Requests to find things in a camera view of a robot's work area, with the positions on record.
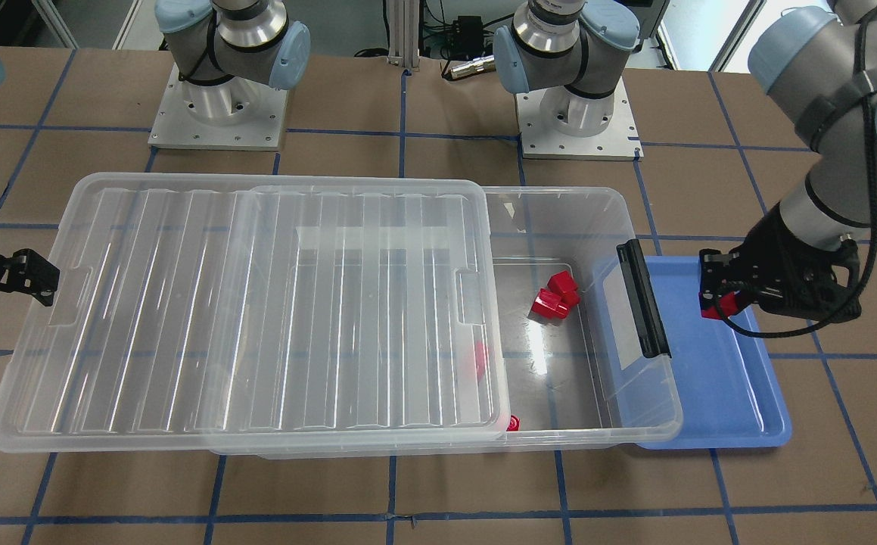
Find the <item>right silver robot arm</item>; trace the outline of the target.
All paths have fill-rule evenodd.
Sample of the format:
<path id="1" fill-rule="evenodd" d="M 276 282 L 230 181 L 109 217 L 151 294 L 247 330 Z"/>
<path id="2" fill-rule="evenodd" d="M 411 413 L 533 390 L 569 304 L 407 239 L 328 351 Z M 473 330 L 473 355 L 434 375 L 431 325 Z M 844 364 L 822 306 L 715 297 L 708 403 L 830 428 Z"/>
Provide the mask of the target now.
<path id="1" fill-rule="evenodd" d="M 152 123 L 155 148 L 273 148 L 311 38 L 281 1 L 158 1 L 174 72 Z M 0 292 L 53 306 L 60 270 L 33 249 L 0 253 Z"/>

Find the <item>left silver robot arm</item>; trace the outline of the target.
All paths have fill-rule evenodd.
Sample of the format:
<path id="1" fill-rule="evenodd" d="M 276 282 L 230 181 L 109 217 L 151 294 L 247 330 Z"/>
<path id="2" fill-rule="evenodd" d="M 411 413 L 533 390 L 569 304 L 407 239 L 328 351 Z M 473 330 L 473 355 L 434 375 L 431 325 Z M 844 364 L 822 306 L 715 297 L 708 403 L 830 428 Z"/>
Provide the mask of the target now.
<path id="1" fill-rule="evenodd" d="M 493 34 L 500 82 L 518 95 L 552 89 L 555 127 L 577 107 L 611 111 L 639 38 L 615 1 L 527 1 Z M 700 252 L 701 316 L 726 323 L 749 306 L 810 320 L 860 317 L 877 258 L 877 1 L 805 6 L 773 22 L 748 56 L 760 88 L 818 162 L 728 253 Z"/>

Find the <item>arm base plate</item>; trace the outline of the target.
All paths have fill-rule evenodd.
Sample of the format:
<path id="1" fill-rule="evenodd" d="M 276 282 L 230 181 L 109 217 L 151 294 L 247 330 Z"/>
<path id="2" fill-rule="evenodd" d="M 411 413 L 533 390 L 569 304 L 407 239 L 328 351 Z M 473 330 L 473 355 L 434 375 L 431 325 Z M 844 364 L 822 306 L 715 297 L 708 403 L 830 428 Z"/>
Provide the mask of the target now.
<path id="1" fill-rule="evenodd" d="M 522 153 L 532 159 L 634 161 L 645 157 L 622 79 L 586 99 L 564 87 L 515 96 Z"/>
<path id="2" fill-rule="evenodd" d="M 279 151 L 289 98 L 287 90 L 241 77 L 196 86 L 179 79 L 174 65 L 148 144 L 177 151 Z"/>

